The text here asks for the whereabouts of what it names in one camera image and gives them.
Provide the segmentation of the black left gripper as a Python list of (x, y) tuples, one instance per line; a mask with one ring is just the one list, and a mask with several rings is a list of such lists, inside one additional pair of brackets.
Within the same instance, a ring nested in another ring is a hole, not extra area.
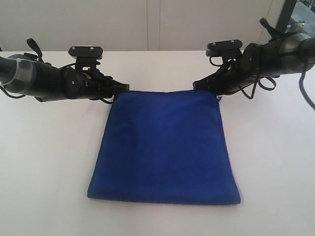
[(67, 99), (99, 100), (129, 91), (129, 84), (113, 81), (99, 70), (77, 72), (71, 67), (61, 70), (61, 92)]

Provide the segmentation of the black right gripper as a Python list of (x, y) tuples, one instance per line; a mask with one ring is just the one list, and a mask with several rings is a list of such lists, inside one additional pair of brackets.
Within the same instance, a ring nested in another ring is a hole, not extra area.
[(254, 60), (229, 62), (227, 69), (193, 82), (194, 90), (215, 91), (217, 95), (233, 95), (255, 81), (258, 63)]

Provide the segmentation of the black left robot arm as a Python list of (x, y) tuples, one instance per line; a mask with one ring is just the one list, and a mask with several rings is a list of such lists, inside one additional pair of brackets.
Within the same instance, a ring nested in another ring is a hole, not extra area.
[(56, 68), (28, 55), (12, 55), (0, 59), (0, 88), (15, 99), (32, 96), (39, 102), (89, 99), (107, 103), (129, 91), (128, 84), (104, 75), (97, 65), (97, 59), (78, 58), (74, 64)]

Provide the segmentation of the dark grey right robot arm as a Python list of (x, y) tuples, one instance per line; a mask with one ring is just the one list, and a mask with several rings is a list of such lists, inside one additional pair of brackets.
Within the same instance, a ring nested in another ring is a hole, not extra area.
[(240, 40), (209, 43), (206, 56), (221, 58), (218, 70), (193, 82), (195, 90), (216, 95), (233, 95), (258, 83), (262, 78), (303, 73), (315, 64), (315, 40), (303, 33), (295, 33), (262, 45), (251, 43), (241, 51)]

